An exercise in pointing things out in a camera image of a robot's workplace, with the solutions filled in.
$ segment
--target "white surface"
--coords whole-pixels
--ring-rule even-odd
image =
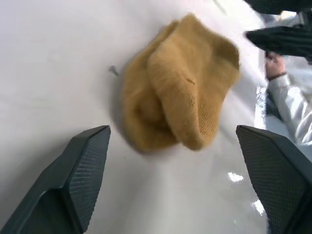
[[[266,219],[235,136],[236,125],[253,126],[256,84],[264,80],[263,58],[243,31],[261,23],[235,2],[239,15],[222,0],[223,11],[210,0],[0,1],[0,227],[72,136],[109,124],[87,233],[264,234]],[[122,78],[108,70],[122,73],[163,26],[190,11],[240,48],[242,78],[209,148],[142,156],[119,133]]]

